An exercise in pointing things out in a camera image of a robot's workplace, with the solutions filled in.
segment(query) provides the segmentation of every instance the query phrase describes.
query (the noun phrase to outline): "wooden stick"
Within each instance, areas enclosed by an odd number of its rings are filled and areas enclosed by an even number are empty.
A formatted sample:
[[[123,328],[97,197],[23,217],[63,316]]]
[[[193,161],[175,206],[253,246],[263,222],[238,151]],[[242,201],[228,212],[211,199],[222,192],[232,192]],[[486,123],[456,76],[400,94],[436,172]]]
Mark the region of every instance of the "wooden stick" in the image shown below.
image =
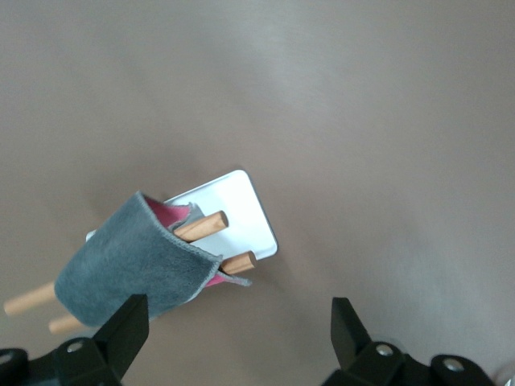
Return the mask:
[[[181,240],[191,243],[226,229],[228,226],[227,216],[222,211],[218,211],[201,220],[177,228],[174,230],[174,234]]]
[[[52,281],[26,294],[8,300],[3,304],[3,309],[6,311],[6,314],[13,316],[21,314],[32,307],[50,302],[55,298],[56,293],[54,292],[54,282]]]
[[[81,327],[84,327],[84,325],[71,314],[62,316],[61,318],[52,319],[48,323],[48,329],[54,335],[72,332],[80,329]]]
[[[220,269],[228,275],[244,272],[255,267],[256,256],[250,251],[225,259],[220,265]],[[84,325],[71,314],[52,319],[48,323],[48,329],[54,335],[68,333],[81,327],[84,327]]]
[[[250,251],[225,259],[220,264],[220,269],[228,275],[234,275],[252,268],[256,268],[256,256]]]
[[[174,234],[181,240],[190,243],[211,236],[213,233],[219,232],[228,226],[227,216],[222,211],[218,211],[191,224],[177,228],[174,230]],[[6,301],[3,308],[6,314],[13,316],[21,314],[30,308],[51,302],[55,298],[56,293],[54,291],[54,282],[52,281],[26,294]]]

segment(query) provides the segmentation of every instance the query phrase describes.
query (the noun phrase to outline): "black clamp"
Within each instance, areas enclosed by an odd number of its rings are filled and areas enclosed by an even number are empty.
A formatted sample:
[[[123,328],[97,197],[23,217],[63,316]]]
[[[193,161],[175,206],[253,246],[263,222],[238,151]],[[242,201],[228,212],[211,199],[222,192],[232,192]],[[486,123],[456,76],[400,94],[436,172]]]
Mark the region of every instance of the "black clamp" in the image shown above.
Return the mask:
[[[347,298],[332,299],[331,341],[341,369],[323,386],[494,386],[461,356],[437,355],[428,367],[391,343],[373,342]]]
[[[29,361],[27,352],[0,350],[0,385],[121,385],[148,337],[146,295],[132,295],[92,338],[75,338]]]

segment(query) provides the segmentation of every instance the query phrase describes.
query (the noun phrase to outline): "suede leather piece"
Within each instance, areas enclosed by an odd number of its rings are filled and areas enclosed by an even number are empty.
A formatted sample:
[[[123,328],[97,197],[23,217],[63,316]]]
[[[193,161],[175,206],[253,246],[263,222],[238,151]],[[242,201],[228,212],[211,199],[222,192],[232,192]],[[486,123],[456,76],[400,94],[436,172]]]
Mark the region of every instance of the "suede leather piece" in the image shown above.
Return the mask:
[[[105,323],[131,294],[148,296],[154,318],[192,300],[220,263],[163,227],[138,192],[64,267],[56,296],[87,326]]]

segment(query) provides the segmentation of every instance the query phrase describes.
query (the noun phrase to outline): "white rectangular plate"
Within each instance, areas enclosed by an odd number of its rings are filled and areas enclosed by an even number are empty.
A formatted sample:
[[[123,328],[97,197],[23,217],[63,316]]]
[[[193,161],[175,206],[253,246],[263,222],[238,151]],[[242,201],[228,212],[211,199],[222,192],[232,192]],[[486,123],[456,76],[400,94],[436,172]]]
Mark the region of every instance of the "white rectangular plate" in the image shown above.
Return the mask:
[[[273,256],[278,250],[272,228],[259,203],[249,175],[235,170],[218,179],[187,191],[167,203],[196,204],[207,216],[224,211],[229,227],[193,245],[224,258],[252,251],[258,260]]]

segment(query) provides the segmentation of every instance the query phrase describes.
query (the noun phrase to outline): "metal screw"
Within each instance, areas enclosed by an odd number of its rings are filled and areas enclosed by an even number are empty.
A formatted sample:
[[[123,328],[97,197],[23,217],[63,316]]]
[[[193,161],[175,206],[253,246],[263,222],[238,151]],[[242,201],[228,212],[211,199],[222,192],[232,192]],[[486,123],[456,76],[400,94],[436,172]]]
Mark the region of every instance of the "metal screw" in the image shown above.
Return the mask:
[[[451,370],[452,372],[462,372],[463,370],[465,370],[461,362],[454,358],[444,359],[443,364],[447,369]]]
[[[66,351],[67,352],[75,352],[77,350],[80,350],[82,348],[82,341],[79,340],[77,342],[73,342],[72,344],[70,344],[67,348],[66,348]]]
[[[392,356],[393,350],[392,347],[388,346],[387,344],[380,344],[376,347],[376,351],[383,356]]]
[[[6,354],[4,355],[0,355],[0,365],[2,364],[6,364],[7,362],[9,362],[11,359],[13,359],[13,353],[10,351],[10,352],[7,352]]]

